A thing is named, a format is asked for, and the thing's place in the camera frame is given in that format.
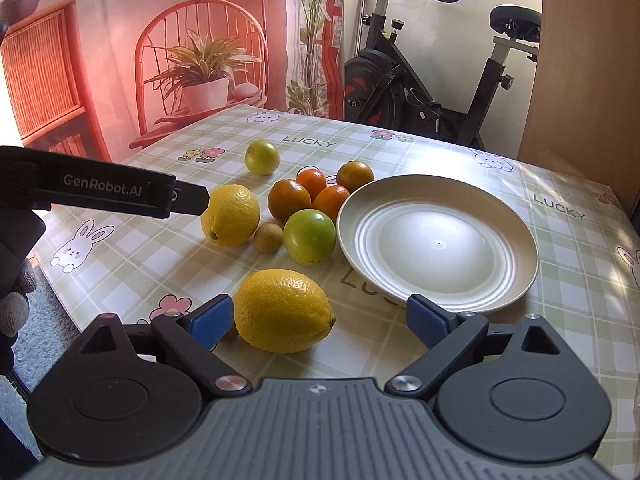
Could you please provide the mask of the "gloved left hand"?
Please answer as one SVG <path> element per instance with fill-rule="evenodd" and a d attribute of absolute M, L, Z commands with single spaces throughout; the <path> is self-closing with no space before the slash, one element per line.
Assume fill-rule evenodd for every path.
<path fill-rule="evenodd" d="M 27 295 L 37 288 L 28 255 L 44 233 L 29 209 L 1 206 L 1 374 L 13 368 L 12 347 L 29 316 Z"/>

